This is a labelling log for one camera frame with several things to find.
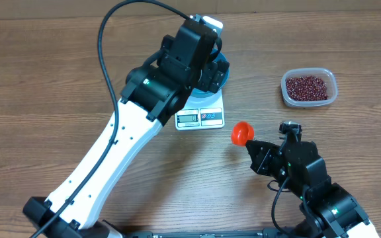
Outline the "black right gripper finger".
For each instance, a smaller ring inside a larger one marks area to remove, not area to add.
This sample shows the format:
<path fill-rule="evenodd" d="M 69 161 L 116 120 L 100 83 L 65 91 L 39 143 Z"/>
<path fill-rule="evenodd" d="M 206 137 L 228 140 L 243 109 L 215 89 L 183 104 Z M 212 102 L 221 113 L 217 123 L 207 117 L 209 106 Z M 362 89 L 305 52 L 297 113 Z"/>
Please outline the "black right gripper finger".
<path fill-rule="evenodd" d="M 248 154 L 252 159 L 264 158 L 270 149 L 276 149 L 276 145 L 267 141 L 249 140 L 245 144 Z"/>
<path fill-rule="evenodd" d="M 270 157 L 254 157 L 251 159 L 252 163 L 250 168 L 258 175 L 270 175 L 269 169 L 271 164 Z"/>

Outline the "red measuring scoop blue handle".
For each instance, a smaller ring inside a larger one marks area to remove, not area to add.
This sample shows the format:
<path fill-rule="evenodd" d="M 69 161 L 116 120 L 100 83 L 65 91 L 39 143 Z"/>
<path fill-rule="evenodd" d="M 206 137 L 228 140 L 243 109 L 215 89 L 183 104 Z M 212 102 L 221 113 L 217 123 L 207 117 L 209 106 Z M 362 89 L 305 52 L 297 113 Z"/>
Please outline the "red measuring scoop blue handle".
<path fill-rule="evenodd" d="M 231 141 L 234 145 L 245 146 L 247 141 L 254 138 L 255 131 L 251 124 L 238 122 L 232 130 Z"/>

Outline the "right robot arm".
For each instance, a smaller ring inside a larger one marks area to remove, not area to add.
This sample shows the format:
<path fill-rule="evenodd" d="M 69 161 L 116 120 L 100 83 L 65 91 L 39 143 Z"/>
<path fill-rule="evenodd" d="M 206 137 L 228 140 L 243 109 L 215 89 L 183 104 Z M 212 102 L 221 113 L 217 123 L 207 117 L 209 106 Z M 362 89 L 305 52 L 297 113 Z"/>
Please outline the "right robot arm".
<path fill-rule="evenodd" d="M 301 200 L 303 222 L 292 229 L 279 224 L 275 229 L 284 237 L 377 237 L 378 232 L 355 197 L 332 182 L 324 159 L 315 143 L 285 139 L 282 145 L 265 141 L 247 141 L 251 169 L 273 178 L 278 184 L 271 208 L 285 191 Z"/>

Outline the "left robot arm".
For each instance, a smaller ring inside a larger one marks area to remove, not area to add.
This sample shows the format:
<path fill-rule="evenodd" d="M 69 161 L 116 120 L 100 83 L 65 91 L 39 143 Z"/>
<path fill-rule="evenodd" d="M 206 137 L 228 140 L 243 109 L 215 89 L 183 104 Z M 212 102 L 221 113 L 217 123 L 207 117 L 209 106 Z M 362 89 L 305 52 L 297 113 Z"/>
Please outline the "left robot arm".
<path fill-rule="evenodd" d="M 115 184 L 140 150 L 180 112 L 195 90 L 218 92 L 229 64 L 221 58 L 223 24 L 192 16 L 175 36 L 129 72 L 105 129 L 67 179 L 47 197 L 23 208 L 37 234 L 47 237 L 121 237 L 99 221 Z"/>

